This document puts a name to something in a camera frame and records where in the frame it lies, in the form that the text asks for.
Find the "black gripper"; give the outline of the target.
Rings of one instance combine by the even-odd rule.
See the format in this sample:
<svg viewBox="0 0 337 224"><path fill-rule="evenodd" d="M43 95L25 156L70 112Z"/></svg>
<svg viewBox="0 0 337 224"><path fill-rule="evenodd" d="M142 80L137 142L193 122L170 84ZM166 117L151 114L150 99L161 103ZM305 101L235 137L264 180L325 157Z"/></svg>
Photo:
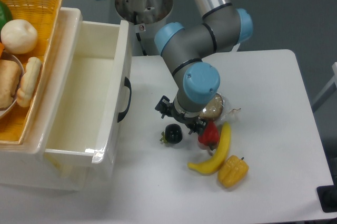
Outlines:
<svg viewBox="0 0 337 224"><path fill-rule="evenodd" d="M160 112L162 119L168 116L184 124L189 129L189 135L203 133L207 126L207 120L199 118L199 115L189 114L181 108L177 108L175 104L178 103L176 101L170 102L169 98L164 95L155 106L155 110Z"/></svg>

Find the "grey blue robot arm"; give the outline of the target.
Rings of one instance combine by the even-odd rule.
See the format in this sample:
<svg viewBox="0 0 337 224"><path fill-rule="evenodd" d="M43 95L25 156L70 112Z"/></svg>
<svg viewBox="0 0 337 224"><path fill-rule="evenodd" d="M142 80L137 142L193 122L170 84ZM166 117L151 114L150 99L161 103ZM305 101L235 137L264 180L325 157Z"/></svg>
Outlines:
<svg viewBox="0 0 337 224"><path fill-rule="evenodd" d="M206 119L200 114L216 95L220 75L203 58L248 40L253 33L250 15L231 0L195 0L203 22L186 29L168 23L173 0L115 0L119 17L134 26L143 54L149 44L163 58L178 91L173 101L162 97L156 110L202 134Z"/></svg>

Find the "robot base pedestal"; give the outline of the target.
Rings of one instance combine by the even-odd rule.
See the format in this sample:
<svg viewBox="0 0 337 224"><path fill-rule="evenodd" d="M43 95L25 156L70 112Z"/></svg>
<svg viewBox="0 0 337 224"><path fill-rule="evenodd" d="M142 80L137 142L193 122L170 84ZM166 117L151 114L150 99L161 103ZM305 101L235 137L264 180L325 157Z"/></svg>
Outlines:
<svg viewBox="0 0 337 224"><path fill-rule="evenodd" d="M173 0L115 0L115 8L121 19L133 25L134 55L159 55L154 36L166 25Z"/></svg>

